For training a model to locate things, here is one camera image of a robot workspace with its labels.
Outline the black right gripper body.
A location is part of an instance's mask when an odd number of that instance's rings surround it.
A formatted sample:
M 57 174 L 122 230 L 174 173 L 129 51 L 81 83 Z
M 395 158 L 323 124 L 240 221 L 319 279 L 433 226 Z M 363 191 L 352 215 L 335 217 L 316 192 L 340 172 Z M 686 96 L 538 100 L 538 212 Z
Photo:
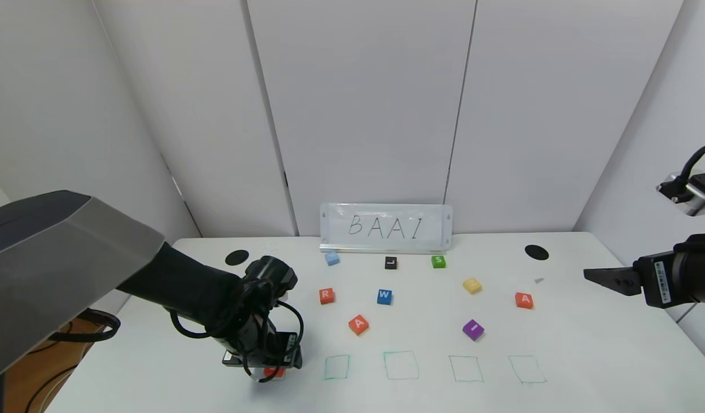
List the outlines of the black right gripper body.
M 664 252 L 633 263 L 641 275 L 646 304 L 667 309 L 705 303 L 705 253 Z

